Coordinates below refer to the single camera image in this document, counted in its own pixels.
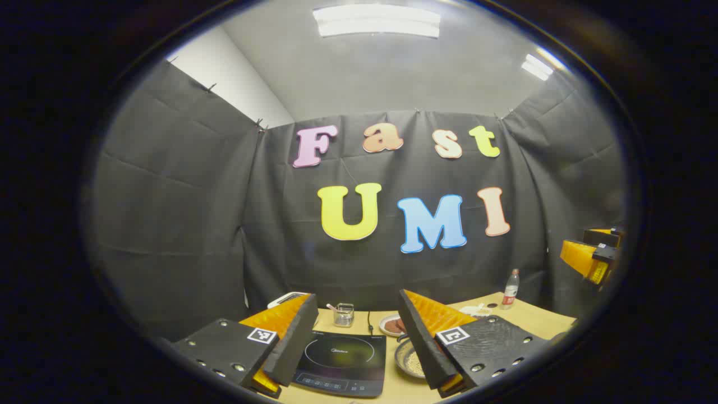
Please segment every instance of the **white wall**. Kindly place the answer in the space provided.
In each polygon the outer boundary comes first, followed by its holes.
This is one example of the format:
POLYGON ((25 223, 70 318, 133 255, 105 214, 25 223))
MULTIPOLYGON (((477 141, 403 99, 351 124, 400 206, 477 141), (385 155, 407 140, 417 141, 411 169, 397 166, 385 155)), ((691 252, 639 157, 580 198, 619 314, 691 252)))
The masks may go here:
POLYGON ((294 118, 235 46, 224 27, 217 26, 167 56, 181 71, 263 127, 278 127, 294 118))

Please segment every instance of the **black curtain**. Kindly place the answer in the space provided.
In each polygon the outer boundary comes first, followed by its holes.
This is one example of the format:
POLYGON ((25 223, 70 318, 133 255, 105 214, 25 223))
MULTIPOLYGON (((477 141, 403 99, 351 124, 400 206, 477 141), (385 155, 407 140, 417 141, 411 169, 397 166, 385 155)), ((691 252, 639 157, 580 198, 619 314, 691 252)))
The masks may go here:
POLYGON ((291 290, 319 304, 396 308, 408 288, 443 303, 503 289, 521 270, 518 297, 570 316, 592 307, 595 286, 559 258, 563 239, 621 221, 623 174, 617 134, 588 88, 556 71, 507 117, 389 111, 303 121, 258 133, 254 123, 169 63, 162 63, 119 111, 98 158, 97 245, 111 284, 140 323, 178 339, 217 317, 242 318, 291 290), (397 126, 404 145, 367 153, 370 125, 397 126), (322 162, 294 168, 297 131, 335 125, 322 162), (468 131, 495 135, 486 157, 468 131), (434 151, 432 132, 453 131, 463 154, 434 151), (379 183, 379 222, 366 239, 324 233, 325 186, 349 188, 345 220, 361 217, 354 187, 379 183), (502 188, 511 229, 488 237, 476 193, 502 188), (434 213, 462 197, 463 247, 404 254, 402 198, 434 213))
POLYGON ((98 156, 94 243, 130 314, 175 340, 246 316, 235 232, 254 123, 163 62, 130 94, 98 156))

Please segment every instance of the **ceiling light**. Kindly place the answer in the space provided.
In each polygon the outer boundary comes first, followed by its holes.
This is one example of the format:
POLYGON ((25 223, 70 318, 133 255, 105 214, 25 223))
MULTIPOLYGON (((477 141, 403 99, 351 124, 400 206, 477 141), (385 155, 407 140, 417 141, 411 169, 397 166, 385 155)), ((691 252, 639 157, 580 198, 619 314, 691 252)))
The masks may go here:
POLYGON ((389 4, 346 4, 314 10, 319 34, 390 32, 439 37, 441 16, 427 10, 389 4))
POLYGON ((547 51, 541 49, 540 47, 536 48, 536 51, 539 55, 543 56, 544 59, 548 60, 552 65, 556 66, 557 69, 565 70, 566 66, 564 66, 563 63, 559 62, 558 59, 554 58, 554 56, 551 53, 548 53, 547 51))
POLYGON ((536 65, 524 62, 521 65, 522 69, 526 70, 527 72, 533 74, 534 76, 540 78, 543 81, 546 81, 549 79, 549 75, 545 74, 540 68, 536 67, 536 65))
POLYGON ((551 73, 554 72, 554 69, 551 69, 549 66, 544 64, 544 62, 536 59, 533 55, 526 55, 526 62, 536 66, 540 71, 544 72, 545 75, 551 75, 551 73))

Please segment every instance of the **black cable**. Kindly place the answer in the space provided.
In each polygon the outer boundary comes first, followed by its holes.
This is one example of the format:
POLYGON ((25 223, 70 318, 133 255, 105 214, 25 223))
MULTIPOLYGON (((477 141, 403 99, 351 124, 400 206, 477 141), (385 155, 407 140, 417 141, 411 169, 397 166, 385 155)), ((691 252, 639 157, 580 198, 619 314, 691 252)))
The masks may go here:
POLYGON ((371 321, 369 321, 369 317, 371 316, 371 310, 366 312, 366 323, 369 325, 369 334, 374 335, 374 327, 371 325, 371 321))

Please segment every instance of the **letter m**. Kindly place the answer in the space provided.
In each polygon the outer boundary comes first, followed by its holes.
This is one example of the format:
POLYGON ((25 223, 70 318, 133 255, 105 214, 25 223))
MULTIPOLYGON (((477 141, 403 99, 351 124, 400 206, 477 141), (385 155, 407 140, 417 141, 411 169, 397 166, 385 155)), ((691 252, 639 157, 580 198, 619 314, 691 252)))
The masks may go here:
POLYGON ((401 245, 401 252, 410 254, 420 252, 424 244, 419 241, 419 233, 429 245, 430 249, 437 246, 442 231, 442 247, 461 247, 466 244, 466 237, 461 230, 461 213, 459 207, 462 199, 458 195, 445 195, 439 201, 435 215, 429 212, 424 202, 419 198, 405 198, 397 203, 404 211, 406 222, 406 242, 401 245))

